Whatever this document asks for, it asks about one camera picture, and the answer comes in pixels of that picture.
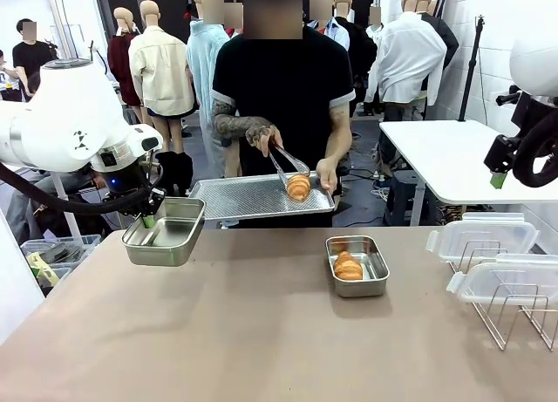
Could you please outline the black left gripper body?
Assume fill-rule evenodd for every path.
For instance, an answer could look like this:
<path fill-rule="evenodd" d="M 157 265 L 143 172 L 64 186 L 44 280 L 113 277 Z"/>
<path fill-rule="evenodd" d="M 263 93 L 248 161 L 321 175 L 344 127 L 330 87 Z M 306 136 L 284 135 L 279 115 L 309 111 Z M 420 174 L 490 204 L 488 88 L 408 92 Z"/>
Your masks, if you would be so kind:
<path fill-rule="evenodd" d="M 124 211 L 140 199 L 146 199 L 151 188 L 146 170 L 136 158 L 128 166 L 100 174 L 108 188 L 108 195 L 101 206 L 104 211 Z"/>

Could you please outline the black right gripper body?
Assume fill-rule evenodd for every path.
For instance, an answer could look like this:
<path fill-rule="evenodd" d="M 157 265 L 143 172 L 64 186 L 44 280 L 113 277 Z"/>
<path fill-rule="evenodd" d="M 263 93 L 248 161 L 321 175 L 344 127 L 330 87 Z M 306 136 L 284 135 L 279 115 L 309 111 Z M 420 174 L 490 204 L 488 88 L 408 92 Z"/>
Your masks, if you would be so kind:
<path fill-rule="evenodd" d="M 519 128 L 516 137 L 524 138 L 545 116 L 546 106 L 522 93 L 512 116 L 512 122 Z"/>

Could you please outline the person's tattooed right hand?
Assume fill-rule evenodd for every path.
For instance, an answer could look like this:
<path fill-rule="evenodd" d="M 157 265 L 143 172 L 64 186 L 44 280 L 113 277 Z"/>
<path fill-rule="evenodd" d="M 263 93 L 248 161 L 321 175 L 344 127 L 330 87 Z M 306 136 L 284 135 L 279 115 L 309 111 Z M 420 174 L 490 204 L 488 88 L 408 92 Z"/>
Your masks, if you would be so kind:
<path fill-rule="evenodd" d="M 282 136 L 274 125 L 256 123 L 245 133 L 248 143 L 256 147 L 264 157 L 269 156 L 271 146 L 282 147 Z"/>

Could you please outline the person's left hand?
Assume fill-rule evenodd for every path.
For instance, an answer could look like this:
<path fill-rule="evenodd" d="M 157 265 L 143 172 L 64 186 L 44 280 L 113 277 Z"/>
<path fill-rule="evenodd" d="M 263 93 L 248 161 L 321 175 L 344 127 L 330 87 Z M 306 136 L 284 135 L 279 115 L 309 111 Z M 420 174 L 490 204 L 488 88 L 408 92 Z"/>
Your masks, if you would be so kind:
<path fill-rule="evenodd" d="M 334 194 L 337 189 L 337 161 L 332 157 L 318 161 L 316 174 L 324 191 Z"/>

